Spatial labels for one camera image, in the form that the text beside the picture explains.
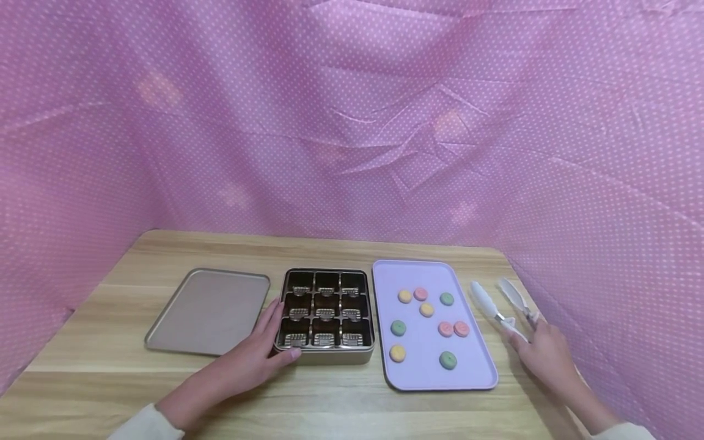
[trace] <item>tin box compartment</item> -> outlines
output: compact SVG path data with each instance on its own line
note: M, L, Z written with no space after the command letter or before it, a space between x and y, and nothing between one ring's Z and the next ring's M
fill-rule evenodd
M300 320L310 315L310 304L313 301L313 295L293 293L286 294L284 298L284 317L292 320Z
M340 291L340 273L316 272L315 291L321 294L333 294Z
M340 345L340 321L315 318L310 328L314 346L335 347Z
M361 270L295 268L281 292L284 317L275 350L300 347L300 365L369 362L375 345L367 275Z
M369 317L369 308L367 306L366 295L342 295L342 306L340 315L343 318L348 318L358 321L362 318Z
M313 296L313 315L324 320L340 316L340 295L315 294Z
M296 294L313 291L313 272L289 272L285 291Z
M367 293L367 277L359 272L343 272L341 276L340 286L345 294L366 294Z
M346 347L372 345L372 326L370 320L342 320L341 343Z
M279 329L278 345L285 348L307 346L310 341L310 320L284 318Z

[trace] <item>macaron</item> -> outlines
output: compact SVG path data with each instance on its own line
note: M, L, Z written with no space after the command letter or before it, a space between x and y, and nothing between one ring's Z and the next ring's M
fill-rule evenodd
M440 295L440 302L445 306L452 306L455 303L455 297L449 292L444 292Z
M389 357L392 361L401 363L406 359L406 350L400 345L395 345L389 350Z
M425 290L425 289L423 289L422 287L418 287L418 288L413 292L413 296L414 296L415 299L417 299L418 301L425 301L426 299L428 299L428 291Z
M452 324L447 321L440 322L440 324L438 324L438 332L440 332L440 334L444 337L449 338L452 336L453 332Z
M408 290L402 290L398 293L398 300L404 304L410 303L410 300L413 299L413 296L410 294Z
M459 337L466 338L470 333L470 326L463 321L455 322L455 334Z
M391 323L391 333L394 336L403 336L406 332L406 324L403 321L395 320Z
M440 365L442 365L442 368L445 370L452 370L457 366L457 358L449 351L443 351L440 354Z
M420 314L426 318L430 318L435 313L435 309L428 303L423 303L420 305Z

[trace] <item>purple plastic tray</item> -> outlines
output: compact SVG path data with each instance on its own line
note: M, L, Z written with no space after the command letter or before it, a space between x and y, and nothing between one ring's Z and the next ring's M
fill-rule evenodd
M384 373L390 385L401 391L450 391L492 389L498 384L494 361L455 271L449 265L432 261L379 260L372 266L372 276ZM398 300L401 290L413 293L418 287L428 291L428 299L423 302L435 308L435 314L430 318L420 314L423 302L414 298L404 304ZM440 302L443 292L454 297L452 306ZM406 324L406 333L401 337L391 333L394 320ZM469 336L462 338L453 334L446 338L438 332L441 321L454 325L460 320L470 326ZM396 344L406 350L406 359L401 363L389 357L389 350ZM450 351L457 358L454 370L446 370L440 365L443 351Z

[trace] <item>food tongs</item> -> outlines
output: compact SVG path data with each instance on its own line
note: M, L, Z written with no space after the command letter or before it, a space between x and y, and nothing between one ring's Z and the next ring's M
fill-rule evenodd
M520 310L525 315L528 323L532 329L535 330L540 314L538 312L531 312L525 298L523 298L523 295L521 295L518 289L514 287L511 281L506 278L501 278L498 281L498 286L501 289L501 293L503 293L503 295L513 304L514 307L516 307L516 309ZM498 323L508 331L518 333L526 342L528 342L528 338L526 338L526 336L516 328L516 319L506 318L501 315L496 307L496 304L494 304L491 297L486 290L484 290L481 284L473 281L472 293L474 294L479 307L485 315L498 321Z

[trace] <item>wooden table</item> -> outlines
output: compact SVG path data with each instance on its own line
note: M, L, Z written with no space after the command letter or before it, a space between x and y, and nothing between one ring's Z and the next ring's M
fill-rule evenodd
M268 299L293 267L358 268L381 258L442 260L466 289L493 285L508 261L492 249L152 231L144 234L0 398L3 439L104 439L210 358L147 351L144 335L195 267L266 274ZM569 412L523 371L492 322L474 313L501 376L489 392L398 393L380 349L367 365L285 370L213 410L198 439L580 439Z

